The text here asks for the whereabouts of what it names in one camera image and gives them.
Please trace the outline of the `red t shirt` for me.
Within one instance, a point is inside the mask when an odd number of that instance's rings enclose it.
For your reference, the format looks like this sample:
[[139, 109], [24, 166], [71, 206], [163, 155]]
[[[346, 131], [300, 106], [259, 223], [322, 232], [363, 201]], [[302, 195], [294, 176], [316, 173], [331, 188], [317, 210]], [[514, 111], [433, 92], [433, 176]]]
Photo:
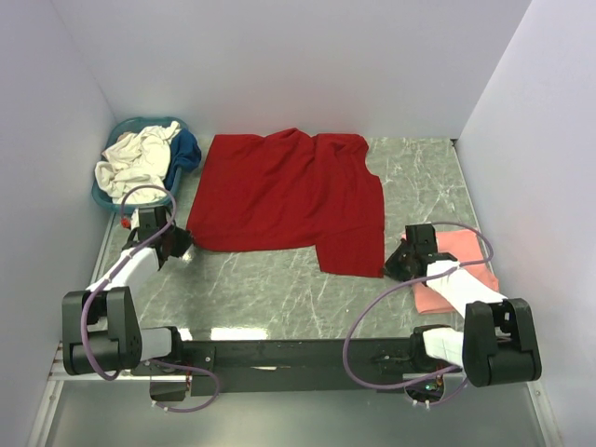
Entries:
[[208, 251], [314, 247], [324, 273], [379, 278], [384, 194], [367, 168], [368, 151], [358, 134], [219, 134], [187, 228]]

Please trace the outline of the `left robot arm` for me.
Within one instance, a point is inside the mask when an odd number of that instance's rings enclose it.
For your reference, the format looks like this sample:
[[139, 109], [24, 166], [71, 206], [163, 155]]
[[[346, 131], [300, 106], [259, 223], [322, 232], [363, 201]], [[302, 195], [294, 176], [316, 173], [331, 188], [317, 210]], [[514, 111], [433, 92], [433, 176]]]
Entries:
[[186, 352], [172, 327], [140, 328], [133, 298], [170, 258], [192, 245], [166, 206], [133, 212], [129, 238], [116, 263], [82, 291], [61, 302], [62, 364], [71, 376], [96, 373], [114, 380], [124, 370], [153, 361], [161, 372], [179, 372]]

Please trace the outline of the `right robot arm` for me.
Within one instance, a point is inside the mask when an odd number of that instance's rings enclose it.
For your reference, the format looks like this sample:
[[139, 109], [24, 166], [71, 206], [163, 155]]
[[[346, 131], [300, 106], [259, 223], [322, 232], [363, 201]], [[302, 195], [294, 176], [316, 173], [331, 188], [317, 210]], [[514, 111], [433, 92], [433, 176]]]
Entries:
[[491, 244], [484, 245], [483, 258], [465, 261], [440, 247], [433, 223], [405, 227], [386, 260], [385, 275], [435, 292], [464, 319], [460, 332], [446, 326], [416, 328], [409, 361], [428, 372], [443, 360], [462, 369], [476, 387], [536, 381], [542, 361], [531, 306], [522, 298], [507, 298], [468, 270], [492, 260]]

